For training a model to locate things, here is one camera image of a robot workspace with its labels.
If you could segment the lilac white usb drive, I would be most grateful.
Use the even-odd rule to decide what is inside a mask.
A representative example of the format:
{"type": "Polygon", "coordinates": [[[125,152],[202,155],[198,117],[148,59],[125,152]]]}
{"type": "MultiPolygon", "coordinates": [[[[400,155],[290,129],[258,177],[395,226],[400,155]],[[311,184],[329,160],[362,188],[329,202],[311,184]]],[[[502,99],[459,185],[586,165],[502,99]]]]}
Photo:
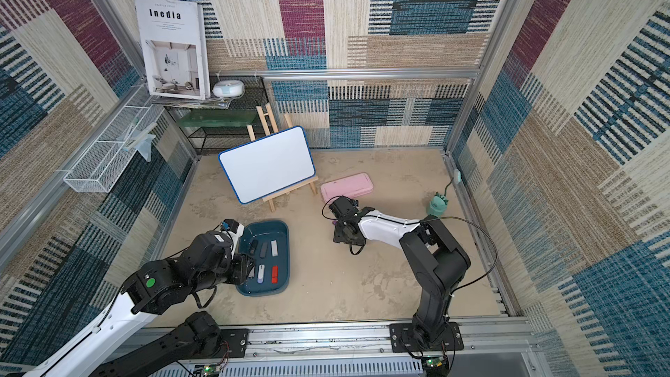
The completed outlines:
{"type": "Polygon", "coordinates": [[[258,273],[256,274],[256,282],[258,282],[258,284],[263,284],[263,281],[265,281],[265,265],[259,265],[258,273]]]}

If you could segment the white usb flash drive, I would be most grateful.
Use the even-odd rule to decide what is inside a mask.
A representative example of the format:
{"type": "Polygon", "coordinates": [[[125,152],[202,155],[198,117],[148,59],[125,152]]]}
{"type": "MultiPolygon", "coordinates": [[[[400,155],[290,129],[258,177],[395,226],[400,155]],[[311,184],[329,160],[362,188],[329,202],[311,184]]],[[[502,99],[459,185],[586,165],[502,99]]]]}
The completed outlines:
{"type": "Polygon", "coordinates": [[[278,256],[278,244],[277,240],[272,240],[270,242],[270,247],[271,247],[271,255],[275,258],[278,256]]]}

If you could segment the red usb flash drive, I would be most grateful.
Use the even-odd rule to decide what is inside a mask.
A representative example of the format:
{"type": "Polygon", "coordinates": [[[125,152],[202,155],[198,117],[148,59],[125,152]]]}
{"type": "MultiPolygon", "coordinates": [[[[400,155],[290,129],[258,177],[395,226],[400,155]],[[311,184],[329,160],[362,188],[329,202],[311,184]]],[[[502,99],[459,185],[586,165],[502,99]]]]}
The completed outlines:
{"type": "Polygon", "coordinates": [[[277,284],[278,283],[278,266],[275,265],[272,267],[271,270],[271,283],[272,284],[277,284]]]}

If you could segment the black usb flash drive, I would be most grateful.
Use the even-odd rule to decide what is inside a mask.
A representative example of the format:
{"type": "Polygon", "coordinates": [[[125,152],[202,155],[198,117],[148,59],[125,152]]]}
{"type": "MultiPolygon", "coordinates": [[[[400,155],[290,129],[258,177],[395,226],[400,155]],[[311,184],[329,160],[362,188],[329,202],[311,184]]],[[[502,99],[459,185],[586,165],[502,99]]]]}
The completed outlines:
{"type": "Polygon", "coordinates": [[[258,248],[258,240],[254,239],[250,243],[249,247],[249,255],[254,256],[256,253],[256,249],[258,248]]]}

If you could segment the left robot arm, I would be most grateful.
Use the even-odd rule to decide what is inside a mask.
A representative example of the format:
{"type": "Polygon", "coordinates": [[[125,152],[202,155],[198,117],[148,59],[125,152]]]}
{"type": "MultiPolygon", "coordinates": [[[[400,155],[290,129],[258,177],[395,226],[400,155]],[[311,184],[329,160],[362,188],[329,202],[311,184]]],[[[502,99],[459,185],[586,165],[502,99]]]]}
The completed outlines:
{"type": "Polygon", "coordinates": [[[215,293],[220,284],[242,284],[254,265],[236,251],[244,234],[240,224],[198,235],[185,250],[143,265],[121,285],[103,312],[61,349],[27,371],[29,376],[148,376],[191,356],[225,356],[229,344],[201,291],[215,293]],[[137,331],[187,298],[199,311],[148,345],[115,360],[110,355],[137,331]]]}

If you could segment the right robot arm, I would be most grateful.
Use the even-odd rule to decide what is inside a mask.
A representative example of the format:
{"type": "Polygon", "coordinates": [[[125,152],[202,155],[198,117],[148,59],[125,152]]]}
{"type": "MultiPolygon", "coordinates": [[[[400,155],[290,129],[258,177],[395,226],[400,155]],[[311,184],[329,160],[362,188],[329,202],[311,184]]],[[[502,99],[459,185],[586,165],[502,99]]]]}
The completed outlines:
{"type": "Polygon", "coordinates": [[[325,207],[333,214],[329,218],[334,225],[333,242],[363,249],[374,241],[401,250],[422,288],[412,326],[391,333],[394,350],[413,354],[456,348],[448,309],[471,261],[441,219],[387,216],[372,207],[361,208],[343,195],[333,197],[325,207]]]}

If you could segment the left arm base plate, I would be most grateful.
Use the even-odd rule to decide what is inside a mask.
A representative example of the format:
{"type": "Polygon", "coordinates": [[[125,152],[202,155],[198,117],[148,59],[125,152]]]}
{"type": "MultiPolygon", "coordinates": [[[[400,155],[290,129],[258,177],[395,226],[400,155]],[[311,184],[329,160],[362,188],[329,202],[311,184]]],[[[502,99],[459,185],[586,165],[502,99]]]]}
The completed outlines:
{"type": "Polygon", "coordinates": [[[248,328],[221,329],[214,357],[222,359],[244,358],[250,330],[248,328]]]}

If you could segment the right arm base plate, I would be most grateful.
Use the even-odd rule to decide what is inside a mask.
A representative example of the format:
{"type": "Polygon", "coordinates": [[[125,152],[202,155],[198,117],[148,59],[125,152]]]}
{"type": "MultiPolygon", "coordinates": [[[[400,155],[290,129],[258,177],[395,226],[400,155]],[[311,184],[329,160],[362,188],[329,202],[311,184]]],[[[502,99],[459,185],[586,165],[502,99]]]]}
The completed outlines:
{"type": "Polygon", "coordinates": [[[458,323],[450,321],[427,331],[411,323],[392,323],[388,326],[394,353],[425,353],[432,351],[462,351],[464,343],[458,323]]]}

